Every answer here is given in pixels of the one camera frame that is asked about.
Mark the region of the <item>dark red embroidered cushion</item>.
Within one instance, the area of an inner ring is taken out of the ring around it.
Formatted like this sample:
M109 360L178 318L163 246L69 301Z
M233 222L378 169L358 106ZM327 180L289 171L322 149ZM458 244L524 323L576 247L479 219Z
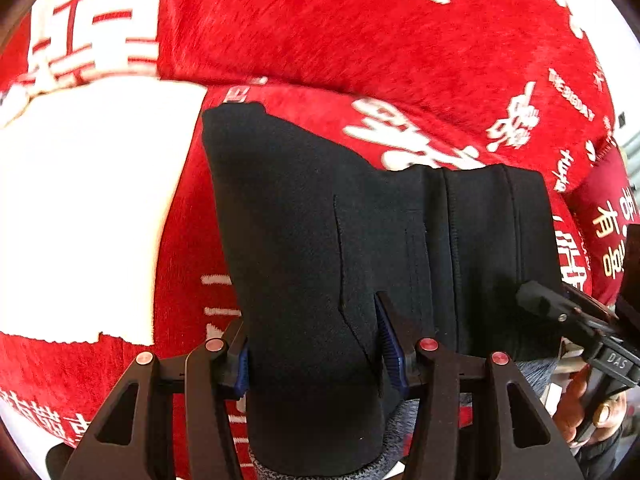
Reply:
M588 176L565 200L582 234L591 271L591 296L612 306L624 277L628 226L639 222L617 144L603 149Z

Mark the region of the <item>red sofa cover with characters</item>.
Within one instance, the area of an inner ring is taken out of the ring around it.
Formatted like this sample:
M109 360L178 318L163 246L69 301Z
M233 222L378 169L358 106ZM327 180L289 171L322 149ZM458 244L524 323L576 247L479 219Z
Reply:
M541 285L591 295L565 196L614 107L565 0L36 0L1 55L1 397L53 477L138 354L244 323L202 133L255 102L379 170L538 172Z

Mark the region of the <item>black pants with grey lining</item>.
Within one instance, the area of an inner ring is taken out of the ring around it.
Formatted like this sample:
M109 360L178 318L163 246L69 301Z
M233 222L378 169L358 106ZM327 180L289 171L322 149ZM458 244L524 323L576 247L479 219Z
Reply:
M515 301L561 289L538 172L374 168L259 103L203 115L202 140L248 337L247 425L259 478L384 474L416 404L390 385L374 297L421 337L503 351L542 393L560 335Z

